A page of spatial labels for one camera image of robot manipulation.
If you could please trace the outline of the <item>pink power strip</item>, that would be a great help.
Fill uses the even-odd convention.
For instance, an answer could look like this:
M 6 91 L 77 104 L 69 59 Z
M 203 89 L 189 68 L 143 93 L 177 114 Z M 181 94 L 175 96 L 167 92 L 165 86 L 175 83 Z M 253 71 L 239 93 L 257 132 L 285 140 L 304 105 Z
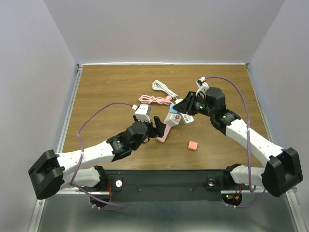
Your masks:
M 167 139 L 167 136 L 168 136 L 168 134 L 169 134 L 169 132 L 170 132 L 170 129 L 171 129 L 171 126 L 169 126 L 169 125 L 167 124 L 166 127 L 165 127 L 165 130 L 164 130 L 164 135 L 163 135 L 163 137 L 157 137 L 155 140 L 158 141 L 158 142 L 160 142 L 160 143 L 164 143 L 164 142 L 166 141 L 166 139 Z

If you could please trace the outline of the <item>blue usb charger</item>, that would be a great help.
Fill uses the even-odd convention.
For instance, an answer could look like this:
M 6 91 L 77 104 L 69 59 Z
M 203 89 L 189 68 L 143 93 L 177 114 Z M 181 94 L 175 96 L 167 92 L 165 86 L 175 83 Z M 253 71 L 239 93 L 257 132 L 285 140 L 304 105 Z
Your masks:
M 179 112 L 177 110 L 175 110 L 173 107 L 174 107 L 174 104 L 169 105 L 169 112 L 171 114 L 178 114 Z

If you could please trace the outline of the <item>white cube socket adapter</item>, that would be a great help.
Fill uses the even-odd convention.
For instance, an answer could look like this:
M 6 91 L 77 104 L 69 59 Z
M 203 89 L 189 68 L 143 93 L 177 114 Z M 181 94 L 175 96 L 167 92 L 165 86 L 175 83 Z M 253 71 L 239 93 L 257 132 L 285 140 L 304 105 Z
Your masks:
M 167 113 L 164 123 L 170 127 L 175 127 L 179 124 L 181 116 L 179 114 Z

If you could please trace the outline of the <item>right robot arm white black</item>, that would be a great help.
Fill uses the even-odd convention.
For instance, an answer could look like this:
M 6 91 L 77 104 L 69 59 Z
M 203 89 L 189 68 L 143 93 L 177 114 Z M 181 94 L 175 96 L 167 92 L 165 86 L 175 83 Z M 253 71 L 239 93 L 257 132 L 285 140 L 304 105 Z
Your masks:
M 284 149 L 252 130 L 240 116 L 227 109 L 221 89 L 210 87 L 204 94 L 190 91 L 173 109 L 190 116 L 208 116 L 214 128 L 241 144 L 263 165 L 261 168 L 239 164 L 228 167 L 222 177 L 226 188 L 238 184 L 264 187 L 272 196 L 279 197 L 303 181 L 298 152 L 291 147 Z

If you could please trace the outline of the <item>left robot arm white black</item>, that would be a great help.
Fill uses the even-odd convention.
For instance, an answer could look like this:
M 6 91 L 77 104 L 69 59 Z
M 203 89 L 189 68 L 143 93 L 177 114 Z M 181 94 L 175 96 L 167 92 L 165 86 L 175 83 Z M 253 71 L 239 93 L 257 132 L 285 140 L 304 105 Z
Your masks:
M 163 137 L 165 128 L 157 116 L 144 122 L 135 119 L 125 131 L 98 145 L 67 153 L 45 151 L 28 171 L 36 198 L 47 199 L 76 185 L 105 189 L 108 179 L 98 164 L 130 156 L 151 138 Z

